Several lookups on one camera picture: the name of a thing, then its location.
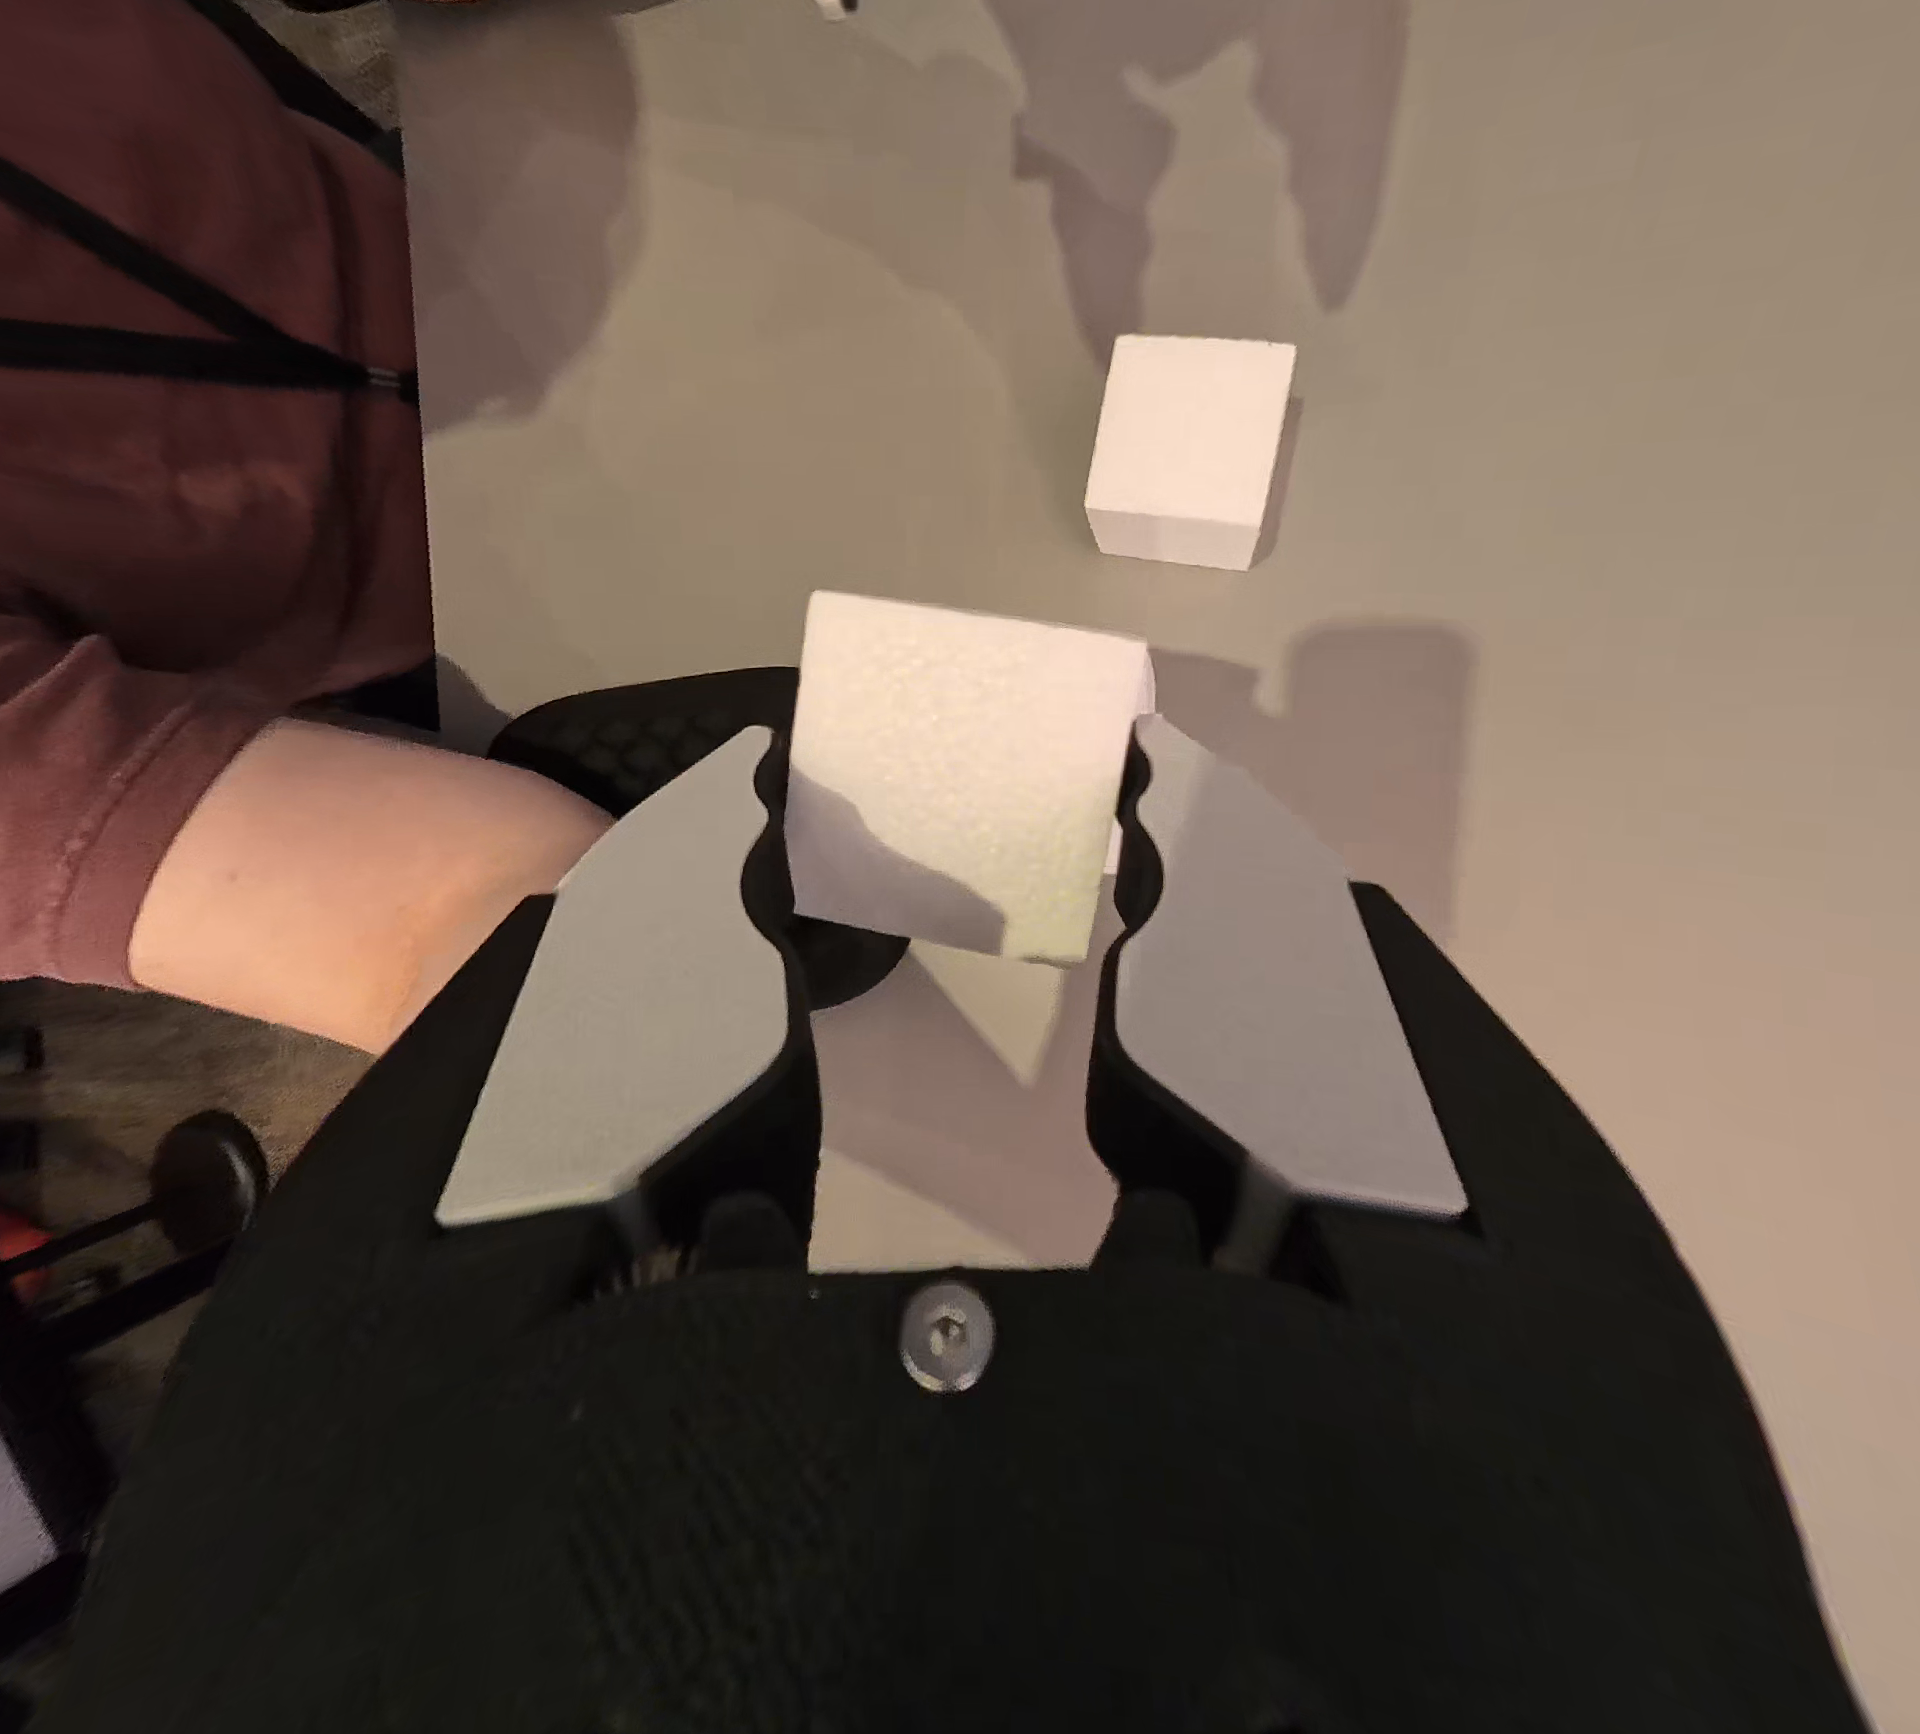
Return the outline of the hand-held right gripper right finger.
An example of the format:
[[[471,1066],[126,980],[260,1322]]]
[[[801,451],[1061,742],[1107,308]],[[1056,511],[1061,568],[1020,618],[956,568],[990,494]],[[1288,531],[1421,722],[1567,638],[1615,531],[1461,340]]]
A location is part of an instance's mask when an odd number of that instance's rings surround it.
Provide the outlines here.
[[[1135,724],[1086,1134],[1217,1270],[1332,1205],[1458,1227],[1471,1195],[1338,856],[1165,715]]]

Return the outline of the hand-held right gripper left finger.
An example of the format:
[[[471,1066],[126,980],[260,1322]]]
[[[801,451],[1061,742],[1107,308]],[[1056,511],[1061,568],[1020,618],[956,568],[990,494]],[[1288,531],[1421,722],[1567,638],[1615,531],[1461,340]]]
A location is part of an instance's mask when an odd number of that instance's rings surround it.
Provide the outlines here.
[[[783,812],[783,740],[747,725],[565,878],[436,1204],[466,1229],[599,1209],[637,1250],[714,1204],[812,1237],[823,1094]]]

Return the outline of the white hard foam cube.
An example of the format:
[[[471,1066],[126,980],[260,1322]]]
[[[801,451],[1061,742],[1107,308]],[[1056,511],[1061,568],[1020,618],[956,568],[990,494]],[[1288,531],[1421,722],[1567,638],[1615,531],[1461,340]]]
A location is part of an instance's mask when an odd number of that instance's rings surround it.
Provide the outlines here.
[[[1252,570],[1296,370],[1273,340],[1117,336],[1083,495],[1097,550]]]
[[[1153,706],[1137,635],[811,594],[784,799],[796,909],[1079,966]]]

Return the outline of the person's right forearm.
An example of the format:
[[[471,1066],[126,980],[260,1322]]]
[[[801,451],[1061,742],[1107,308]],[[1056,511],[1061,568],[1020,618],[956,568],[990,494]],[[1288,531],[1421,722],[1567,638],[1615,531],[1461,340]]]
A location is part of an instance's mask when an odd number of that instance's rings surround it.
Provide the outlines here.
[[[156,863],[128,973],[378,1056],[610,829],[606,810],[534,772],[281,720]]]

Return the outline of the black chair base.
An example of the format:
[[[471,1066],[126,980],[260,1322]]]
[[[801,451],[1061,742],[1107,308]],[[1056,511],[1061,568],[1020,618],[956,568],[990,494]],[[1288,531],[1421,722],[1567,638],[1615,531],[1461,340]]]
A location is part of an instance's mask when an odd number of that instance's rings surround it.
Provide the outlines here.
[[[47,1063],[39,1026],[4,1019],[2,1185],[7,1373],[80,1360],[199,1301],[271,1192],[271,1159],[240,1118],[204,1110],[152,1148],[138,1194],[61,1219],[83,1148],[29,1106]]]

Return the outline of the person's maroon shirt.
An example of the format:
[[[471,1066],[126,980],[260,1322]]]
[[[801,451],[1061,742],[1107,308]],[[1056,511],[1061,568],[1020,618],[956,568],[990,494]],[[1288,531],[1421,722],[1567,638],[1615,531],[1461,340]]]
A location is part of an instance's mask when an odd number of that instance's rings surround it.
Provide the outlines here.
[[[402,176],[228,0],[2,0],[4,978],[130,988],[281,713],[425,670]]]

